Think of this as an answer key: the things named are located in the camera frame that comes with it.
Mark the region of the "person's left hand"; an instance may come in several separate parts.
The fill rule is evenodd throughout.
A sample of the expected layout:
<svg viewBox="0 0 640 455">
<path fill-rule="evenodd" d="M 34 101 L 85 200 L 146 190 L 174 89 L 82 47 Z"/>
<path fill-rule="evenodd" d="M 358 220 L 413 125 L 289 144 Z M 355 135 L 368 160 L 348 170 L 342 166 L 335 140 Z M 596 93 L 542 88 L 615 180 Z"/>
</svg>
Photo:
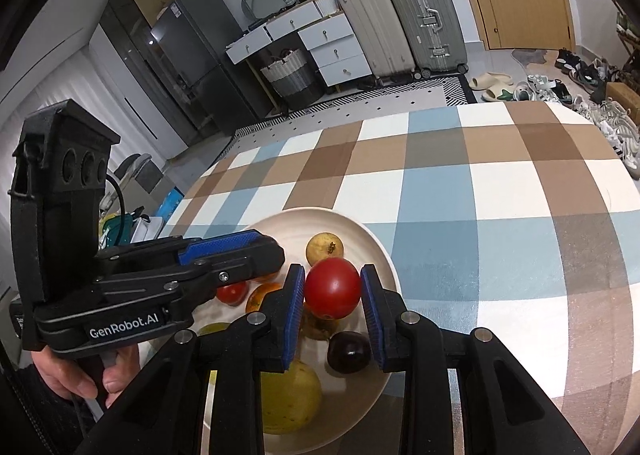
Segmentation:
<svg viewBox="0 0 640 455">
<path fill-rule="evenodd" d="M 46 385 L 63 399 L 73 394 L 85 399 L 98 396 L 96 383 L 73 361 L 57 357 L 49 347 L 32 353 L 32 362 Z M 130 345 L 118 349 L 115 364 L 104 369 L 102 387 L 107 392 L 106 407 L 110 407 L 140 371 L 139 349 Z"/>
</svg>

